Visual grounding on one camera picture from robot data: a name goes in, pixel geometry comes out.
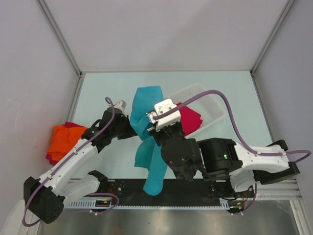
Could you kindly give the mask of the teal t shirt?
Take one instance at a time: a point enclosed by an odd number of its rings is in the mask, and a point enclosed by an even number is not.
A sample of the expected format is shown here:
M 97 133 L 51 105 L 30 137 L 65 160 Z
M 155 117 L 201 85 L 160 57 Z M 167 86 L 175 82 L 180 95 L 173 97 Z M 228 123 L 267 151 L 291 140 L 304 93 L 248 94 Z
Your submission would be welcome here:
M 160 86 L 137 88 L 130 116 L 131 127 L 142 141 L 136 150 L 134 166 L 148 171 L 143 190 L 150 196 L 161 193 L 167 170 L 167 164 L 161 157 L 161 147 L 148 133 L 148 128 L 152 127 L 152 124 L 147 117 L 147 113 L 153 109 L 156 103 L 162 100 L 163 93 Z

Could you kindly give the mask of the white plastic mesh basket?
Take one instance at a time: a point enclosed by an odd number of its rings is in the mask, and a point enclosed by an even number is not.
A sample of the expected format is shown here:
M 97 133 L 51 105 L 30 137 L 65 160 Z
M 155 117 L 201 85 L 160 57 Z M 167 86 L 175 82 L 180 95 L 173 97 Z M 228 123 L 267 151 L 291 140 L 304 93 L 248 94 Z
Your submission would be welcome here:
M 203 85 L 199 83 L 194 83 L 190 86 L 182 88 L 179 91 L 169 95 L 169 97 L 172 99 L 173 103 L 175 103 L 176 105 L 179 105 L 187 101 L 188 99 L 205 91 L 206 91 L 206 88 Z M 187 138 L 204 131 L 208 127 L 221 121 L 225 116 L 225 111 L 222 105 L 211 94 L 199 98 L 198 100 L 187 105 L 187 107 L 201 114 L 201 118 L 203 120 L 201 127 L 194 133 L 186 136 Z

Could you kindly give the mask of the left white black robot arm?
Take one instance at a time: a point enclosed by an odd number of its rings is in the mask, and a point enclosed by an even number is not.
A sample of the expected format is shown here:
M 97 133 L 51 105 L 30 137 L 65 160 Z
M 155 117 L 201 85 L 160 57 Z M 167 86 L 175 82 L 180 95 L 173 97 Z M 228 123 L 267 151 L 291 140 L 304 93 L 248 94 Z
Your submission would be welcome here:
M 135 135 L 124 111 L 109 107 L 52 169 L 38 179 L 29 177 L 24 182 L 24 210 L 49 224 L 60 216 L 64 207 L 84 196 L 94 193 L 111 196 L 107 177 L 97 170 L 88 172 L 73 183 L 69 183 L 69 180 L 89 160 L 98 156 L 112 139 L 122 140 Z

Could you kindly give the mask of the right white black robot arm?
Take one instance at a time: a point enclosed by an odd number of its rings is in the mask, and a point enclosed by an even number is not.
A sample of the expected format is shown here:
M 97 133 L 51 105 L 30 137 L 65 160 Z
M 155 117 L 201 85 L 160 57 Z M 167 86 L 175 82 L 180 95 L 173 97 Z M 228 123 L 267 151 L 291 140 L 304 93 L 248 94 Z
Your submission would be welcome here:
M 148 134 L 177 179 L 193 180 L 200 171 L 206 181 L 228 181 L 225 190 L 230 196 L 238 196 L 256 182 L 274 184 L 300 173 L 297 164 L 287 158 L 283 142 L 247 150 L 231 139 L 197 141 L 184 137 L 179 122 L 162 129 L 150 127 Z

